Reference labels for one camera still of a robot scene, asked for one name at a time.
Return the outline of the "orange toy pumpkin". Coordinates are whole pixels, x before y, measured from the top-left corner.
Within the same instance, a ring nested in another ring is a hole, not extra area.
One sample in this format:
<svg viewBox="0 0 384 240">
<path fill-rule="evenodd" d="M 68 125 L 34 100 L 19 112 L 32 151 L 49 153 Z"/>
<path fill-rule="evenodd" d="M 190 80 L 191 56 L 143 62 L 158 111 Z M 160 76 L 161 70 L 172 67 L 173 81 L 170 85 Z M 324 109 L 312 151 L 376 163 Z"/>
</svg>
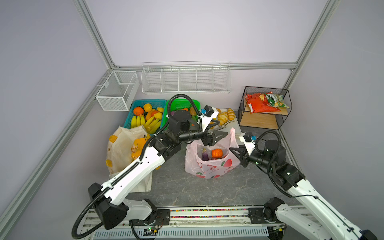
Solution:
<svg viewBox="0 0 384 240">
<path fill-rule="evenodd" d="M 223 157 L 222 149 L 214 149 L 211 151 L 211 155 L 213 159 L 221 159 Z"/>
</svg>

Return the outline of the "dark purple toy eggplant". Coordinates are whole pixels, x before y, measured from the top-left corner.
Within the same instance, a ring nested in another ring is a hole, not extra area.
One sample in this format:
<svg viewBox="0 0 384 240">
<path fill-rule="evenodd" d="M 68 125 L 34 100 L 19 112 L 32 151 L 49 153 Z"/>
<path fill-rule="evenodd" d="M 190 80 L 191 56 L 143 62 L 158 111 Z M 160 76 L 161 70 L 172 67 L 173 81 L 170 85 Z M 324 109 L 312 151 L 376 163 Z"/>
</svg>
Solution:
<svg viewBox="0 0 384 240">
<path fill-rule="evenodd" d="M 203 161 L 209 161 L 209 155 L 208 155 L 208 152 L 205 148 L 203 148 L 203 151 L 202 151 L 202 160 Z"/>
</svg>

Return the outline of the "pink plastic grocery bag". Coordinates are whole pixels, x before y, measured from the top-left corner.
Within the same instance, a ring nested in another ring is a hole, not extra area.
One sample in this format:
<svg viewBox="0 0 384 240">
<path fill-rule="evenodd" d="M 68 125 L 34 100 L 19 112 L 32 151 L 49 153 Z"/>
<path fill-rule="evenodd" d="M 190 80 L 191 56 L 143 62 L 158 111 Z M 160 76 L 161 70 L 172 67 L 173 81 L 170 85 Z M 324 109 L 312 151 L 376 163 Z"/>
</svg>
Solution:
<svg viewBox="0 0 384 240">
<path fill-rule="evenodd" d="M 225 138 L 212 147 L 204 146 L 201 140 L 188 144 L 185 157 L 185 171 L 198 178 L 214 179 L 236 168 L 240 164 L 240 161 L 230 151 L 230 148 L 239 147 L 236 140 L 236 131 L 232 128 L 228 133 Z M 209 161 L 202 160 L 203 148 L 208 152 Z M 223 157 L 221 159 L 212 158 L 211 151 L 214 149 L 223 150 Z"/>
</svg>

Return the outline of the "yellow snack bag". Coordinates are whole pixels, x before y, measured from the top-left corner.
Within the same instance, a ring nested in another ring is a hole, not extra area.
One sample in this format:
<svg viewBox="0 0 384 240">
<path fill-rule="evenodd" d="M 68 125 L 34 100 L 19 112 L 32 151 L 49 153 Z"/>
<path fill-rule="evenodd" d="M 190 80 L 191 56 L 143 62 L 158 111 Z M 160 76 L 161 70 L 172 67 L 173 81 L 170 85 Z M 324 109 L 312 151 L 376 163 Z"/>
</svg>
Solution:
<svg viewBox="0 0 384 240">
<path fill-rule="evenodd" d="M 150 136 L 139 138 L 134 140 L 134 143 L 131 147 L 131 158 L 132 161 L 136 160 L 142 153 L 145 143 L 150 138 Z"/>
</svg>

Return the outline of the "white canvas tote bag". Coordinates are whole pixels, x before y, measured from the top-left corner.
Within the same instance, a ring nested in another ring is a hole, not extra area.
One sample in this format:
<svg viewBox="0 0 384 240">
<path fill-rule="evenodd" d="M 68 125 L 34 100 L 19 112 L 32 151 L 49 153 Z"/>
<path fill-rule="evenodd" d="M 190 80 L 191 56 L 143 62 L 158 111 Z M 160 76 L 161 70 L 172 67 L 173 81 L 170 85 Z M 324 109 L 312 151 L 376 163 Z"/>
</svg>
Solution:
<svg viewBox="0 0 384 240">
<path fill-rule="evenodd" d="M 134 140 L 150 136 L 144 127 L 126 129 L 118 127 L 109 137 L 107 146 L 106 165 L 109 170 L 109 178 L 117 176 L 133 161 L 131 158 L 131 147 Z"/>
</svg>

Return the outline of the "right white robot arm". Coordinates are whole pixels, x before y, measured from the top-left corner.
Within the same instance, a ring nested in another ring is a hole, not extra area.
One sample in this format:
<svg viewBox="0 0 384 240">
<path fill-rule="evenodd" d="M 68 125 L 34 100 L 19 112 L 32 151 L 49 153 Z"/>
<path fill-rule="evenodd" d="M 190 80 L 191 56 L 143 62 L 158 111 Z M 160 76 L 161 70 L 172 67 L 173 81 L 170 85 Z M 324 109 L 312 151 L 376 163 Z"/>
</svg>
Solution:
<svg viewBox="0 0 384 240">
<path fill-rule="evenodd" d="M 339 213 L 297 167 L 286 161 L 286 148 L 277 132 L 266 131 L 259 137 L 242 133 L 239 139 L 243 145 L 230 151 L 241 165 L 255 164 L 283 195 L 298 200 L 316 219 L 311 221 L 274 197 L 264 205 L 265 220 L 282 222 L 310 240 L 377 239 L 372 231 L 360 229 Z"/>
</svg>

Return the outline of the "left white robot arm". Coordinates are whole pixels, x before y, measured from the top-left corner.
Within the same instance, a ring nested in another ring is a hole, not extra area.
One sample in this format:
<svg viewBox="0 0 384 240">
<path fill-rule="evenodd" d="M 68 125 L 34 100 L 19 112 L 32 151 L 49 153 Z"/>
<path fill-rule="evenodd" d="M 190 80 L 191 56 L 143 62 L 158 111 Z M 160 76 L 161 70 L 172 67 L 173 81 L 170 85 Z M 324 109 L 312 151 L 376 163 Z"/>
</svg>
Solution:
<svg viewBox="0 0 384 240">
<path fill-rule="evenodd" d="M 72 238 L 83 239 L 100 227 L 110 230 L 123 220 L 130 225 L 135 220 L 151 225 L 158 219 L 158 209 L 148 199 L 128 200 L 127 195 L 146 176 L 181 150 L 183 143 L 200 140 L 205 146 L 213 146 L 227 136 L 226 132 L 210 132 L 219 125 L 216 108 L 205 106 L 199 110 L 193 100 L 185 94 L 173 96 L 167 106 L 168 121 L 145 142 L 141 155 L 119 174 L 103 184 L 92 184 L 88 191 L 90 203 L 81 211 L 72 228 Z M 85 233 L 78 233 L 81 221 L 94 209 L 99 224 Z"/>
</svg>

